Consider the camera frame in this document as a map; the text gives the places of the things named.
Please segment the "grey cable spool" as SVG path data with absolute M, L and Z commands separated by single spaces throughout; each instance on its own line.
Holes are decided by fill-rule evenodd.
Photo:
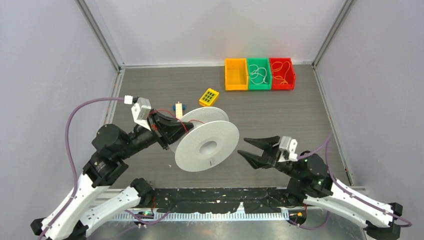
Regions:
M 194 126 L 183 138 L 169 146 L 176 165 L 184 171 L 201 172 L 219 165 L 239 143 L 239 129 L 218 107 L 200 107 L 185 113 L 180 119 Z

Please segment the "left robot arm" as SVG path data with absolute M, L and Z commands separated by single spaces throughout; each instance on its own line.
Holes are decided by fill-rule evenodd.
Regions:
M 155 191 L 143 178 L 133 180 L 118 196 L 96 207 L 91 204 L 128 169 L 126 159 L 156 143 L 168 150 L 193 128 L 193 123 L 155 109 L 129 133 L 114 124 L 103 125 L 92 141 L 95 152 L 75 186 L 51 214 L 32 221 L 33 233 L 48 240 L 85 240 L 118 213 L 136 206 L 149 207 Z

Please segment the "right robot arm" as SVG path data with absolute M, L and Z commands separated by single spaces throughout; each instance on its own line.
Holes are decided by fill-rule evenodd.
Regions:
M 335 178 L 316 151 L 296 154 L 298 142 L 289 136 L 245 138 L 261 155 L 238 150 L 253 169 L 274 168 L 289 176 L 285 198 L 291 205 L 313 205 L 341 216 L 375 240 L 398 240 L 403 213 L 399 203 L 383 203 L 357 192 Z

